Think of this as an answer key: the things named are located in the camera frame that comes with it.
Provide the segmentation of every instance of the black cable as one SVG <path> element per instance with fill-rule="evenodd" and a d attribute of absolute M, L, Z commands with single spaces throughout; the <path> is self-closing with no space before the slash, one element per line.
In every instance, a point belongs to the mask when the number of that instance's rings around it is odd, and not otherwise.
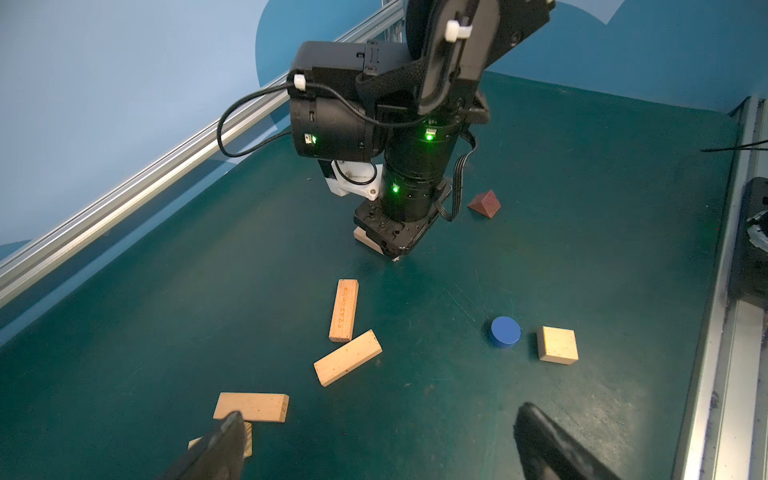
<path fill-rule="evenodd" d="M 243 150 L 236 154 L 232 154 L 228 152 L 227 149 L 224 148 L 224 142 L 221 140 L 221 130 L 224 128 L 224 122 L 227 121 L 227 118 L 232 114 L 232 112 L 234 112 L 244 104 L 248 103 L 249 101 L 253 100 L 254 98 L 258 98 L 266 94 L 271 94 L 276 91 L 281 91 L 292 86 L 293 86 L 293 82 L 287 81 L 279 85 L 274 85 L 273 87 L 262 88 L 261 90 L 255 91 L 252 94 L 248 94 L 245 97 L 242 97 L 240 100 L 230 105 L 230 107 L 226 109 L 224 113 L 221 115 L 221 118 L 219 118 L 219 123 L 216 126 L 216 142 L 219 144 L 219 150 L 221 150 L 221 153 L 228 156 L 229 158 L 242 157 L 243 155 L 252 154 L 254 151 L 260 149 L 261 147 L 270 143 L 276 138 L 282 137 L 283 135 L 290 133 L 290 131 L 287 131 L 287 132 L 283 132 L 282 134 L 275 135 L 274 137 L 269 137 L 265 141 L 260 142 L 255 147 L 251 147 L 248 150 Z"/>
<path fill-rule="evenodd" d="M 350 182 L 353 185 L 370 185 L 376 179 L 376 176 L 379 175 L 379 169 L 376 168 L 376 165 L 371 163 L 371 167 L 373 167 L 373 177 L 371 177 L 370 180 L 366 180 L 364 182 L 354 181 L 353 179 L 347 177 L 344 174 L 344 172 L 341 171 L 341 167 L 339 166 L 339 161 L 338 160 L 334 160 L 333 163 L 336 165 L 336 169 L 339 171 L 339 175 L 341 175 L 341 178 L 343 178 L 344 180 Z"/>
<path fill-rule="evenodd" d="M 271 93 L 274 93 L 276 91 L 285 90 L 285 89 L 290 88 L 292 86 L 293 86 L 293 82 L 292 81 L 285 81 L 285 82 L 283 82 L 282 84 L 279 84 L 279 85 L 274 85 L 272 87 L 262 88 L 261 90 L 257 90 L 255 92 L 253 92 L 252 94 L 248 94 L 245 97 L 242 97 L 240 100 L 238 100 L 238 101 L 234 102 L 232 105 L 230 105 L 230 107 L 228 109 L 226 109 L 224 111 L 224 113 L 221 115 L 221 118 L 219 118 L 219 123 L 216 125 L 216 142 L 219 144 L 219 150 L 221 150 L 221 153 L 223 153 L 224 155 L 226 155 L 227 157 L 230 157 L 230 158 L 242 157 L 243 155 L 252 154 L 254 151 L 260 149 L 264 145 L 270 143 L 272 140 L 277 138 L 278 137 L 277 135 L 275 137 L 267 138 L 265 141 L 259 143 L 258 145 L 254 146 L 254 147 L 249 148 L 248 150 L 244 150 L 244 151 L 241 151 L 241 152 L 237 152 L 236 154 L 233 154 L 233 153 L 228 152 L 227 149 L 224 147 L 224 142 L 221 139 L 221 134 L 222 134 L 221 131 L 224 128 L 224 122 L 227 121 L 228 117 L 232 114 L 232 112 L 234 112 L 238 108 L 242 107 L 243 105 L 245 105 L 249 101 L 253 100 L 254 98 L 258 98 L 258 97 L 261 97 L 263 95 L 266 95 L 266 94 L 271 94 Z M 357 116 L 361 120 L 366 121 L 366 122 L 368 122 L 370 124 L 374 124 L 377 127 L 384 127 L 384 128 L 414 127 L 416 125 L 421 124 L 423 122 L 423 120 L 424 120 L 424 117 L 420 117 L 420 118 L 417 118 L 414 121 L 407 121 L 407 122 L 403 122 L 403 123 L 387 123 L 387 122 L 383 122 L 383 121 L 378 121 L 375 118 L 371 118 L 371 117 L 369 117 L 369 116 L 367 116 L 367 115 L 365 115 L 363 113 L 360 113 L 355 108 L 354 105 L 350 104 L 346 100 L 346 98 L 344 98 L 338 91 L 334 90 L 333 88 L 329 87 L 328 85 L 308 82 L 306 84 L 306 86 L 309 87 L 309 88 L 317 88 L 318 90 L 327 91 L 328 93 L 330 93 L 331 95 L 333 95 L 334 97 L 339 99 L 339 101 L 341 101 L 341 103 L 345 107 L 347 107 L 349 109 L 349 111 L 351 111 L 355 116 Z M 347 181 L 349 181 L 350 183 L 353 183 L 353 184 L 355 183 L 353 180 L 347 180 Z"/>
<path fill-rule="evenodd" d="M 762 144 L 768 144 L 768 140 L 756 141 L 753 144 L 737 145 L 736 147 L 704 148 L 702 151 L 703 152 L 713 152 L 713 151 L 730 151 L 730 150 L 766 150 L 765 148 L 747 148 L 747 147 L 754 147 L 755 145 L 762 145 Z"/>
<path fill-rule="evenodd" d="M 472 149 L 463 154 L 461 157 L 458 158 L 456 161 L 456 165 L 453 167 L 453 207 L 452 211 L 449 214 L 448 211 L 445 210 L 445 208 L 442 206 L 442 204 L 437 201 L 435 202 L 435 207 L 437 207 L 437 211 L 440 213 L 440 216 L 445 218 L 447 221 L 452 222 L 456 217 L 458 217 L 459 211 L 462 209 L 462 189 L 464 188 L 464 166 L 467 163 L 467 160 L 469 159 L 469 156 L 475 153 L 475 150 L 478 148 L 478 142 L 475 138 L 475 135 L 472 134 L 469 129 L 465 129 L 461 132 L 461 137 L 466 140 L 469 145 L 472 147 Z"/>

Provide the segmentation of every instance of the aluminum rail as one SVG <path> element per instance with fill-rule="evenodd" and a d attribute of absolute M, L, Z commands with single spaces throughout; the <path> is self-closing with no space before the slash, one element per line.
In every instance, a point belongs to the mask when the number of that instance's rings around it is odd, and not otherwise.
<path fill-rule="evenodd" d="M 738 139 L 739 144 L 751 143 L 754 140 L 758 99 L 747 98 L 735 115 L 739 120 L 742 134 Z M 683 480 L 700 480 L 700 478 L 712 478 L 709 473 L 705 475 L 703 469 L 712 472 L 709 462 L 704 461 L 705 443 L 711 443 L 709 439 L 710 409 L 719 401 L 713 399 L 716 377 L 727 375 L 728 365 L 721 367 L 718 372 L 718 363 L 730 358 L 731 348 L 727 352 L 721 352 L 723 342 L 723 327 L 729 312 L 729 304 L 733 302 L 728 298 L 728 281 L 733 263 L 733 252 L 736 247 L 736 236 L 740 222 L 741 200 L 748 178 L 750 165 L 750 151 L 734 152 L 733 166 L 731 170 L 731 183 L 729 198 L 724 210 L 723 235 L 720 238 L 719 255 L 717 258 L 717 275 L 714 281 L 712 297 L 710 299 L 709 314 L 702 322 L 699 338 L 697 359 L 694 364 L 694 376 L 691 379 L 686 412 L 683 420 L 683 428 L 680 432 L 680 441 L 677 447 L 674 473 L 672 478 Z M 727 345 L 732 342 L 728 336 Z"/>
<path fill-rule="evenodd" d="M 403 19 L 402 2 L 395 0 L 386 4 L 336 41 L 360 43 L 375 38 Z M 265 86 L 282 83 L 287 73 Z M 287 100 L 288 94 L 281 91 L 245 104 L 224 124 L 223 142 L 228 144 Z M 69 220 L 0 262 L 0 307 L 218 152 L 216 124 L 217 120 Z"/>

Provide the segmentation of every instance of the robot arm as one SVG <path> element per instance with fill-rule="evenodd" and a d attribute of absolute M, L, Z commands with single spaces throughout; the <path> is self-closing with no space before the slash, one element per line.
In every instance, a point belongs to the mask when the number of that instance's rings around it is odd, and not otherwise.
<path fill-rule="evenodd" d="M 549 20 L 552 0 L 411 0 L 407 45 L 308 41 L 290 69 L 296 152 L 317 158 L 330 190 L 365 197 L 355 223 L 389 257 L 409 253 L 453 191 L 456 141 L 490 121 L 482 72 Z M 383 163 L 371 160 L 383 155 Z"/>

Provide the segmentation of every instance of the brown triangular block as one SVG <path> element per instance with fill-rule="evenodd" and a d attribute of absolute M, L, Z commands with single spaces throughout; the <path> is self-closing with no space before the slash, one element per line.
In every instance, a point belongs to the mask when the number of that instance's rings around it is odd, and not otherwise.
<path fill-rule="evenodd" d="M 502 205 L 498 202 L 493 190 L 479 194 L 473 201 L 469 202 L 469 208 L 488 218 L 493 218 L 501 207 Z"/>

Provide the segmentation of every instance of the black cylindrical joint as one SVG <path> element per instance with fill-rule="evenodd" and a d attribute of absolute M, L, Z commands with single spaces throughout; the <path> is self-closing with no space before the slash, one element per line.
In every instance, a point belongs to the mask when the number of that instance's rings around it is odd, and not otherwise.
<path fill-rule="evenodd" d="M 429 214 L 460 129 L 458 122 L 423 124 L 390 132 L 384 150 L 380 195 L 388 217 L 414 222 Z"/>
<path fill-rule="evenodd" d="M 365 113 L 358 104 L 351 103 Z M 371 160 L 372 125 L 335 98 L 291 98 L 290 127 L 293 145 L 302 157 Z"/>

